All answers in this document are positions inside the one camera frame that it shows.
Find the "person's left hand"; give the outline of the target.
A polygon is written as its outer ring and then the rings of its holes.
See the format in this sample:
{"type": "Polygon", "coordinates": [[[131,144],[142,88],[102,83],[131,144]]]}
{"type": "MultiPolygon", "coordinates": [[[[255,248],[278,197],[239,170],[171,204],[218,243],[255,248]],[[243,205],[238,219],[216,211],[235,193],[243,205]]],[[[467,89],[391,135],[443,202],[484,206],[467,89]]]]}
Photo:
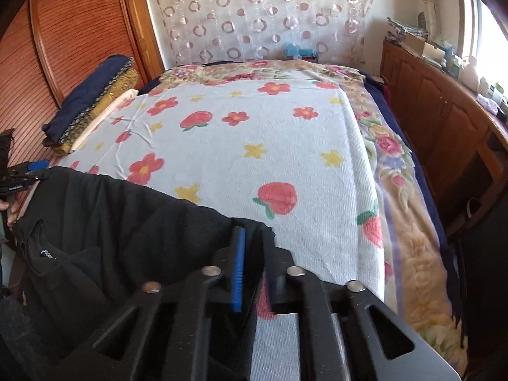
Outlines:
{"type": "Polygon", "coordinates": [[[27,210],[29,204],[29,192],[21,191],[16,194],[1,196],[1,212],[6,214],[7,226],[13,226],[27,210]]]}

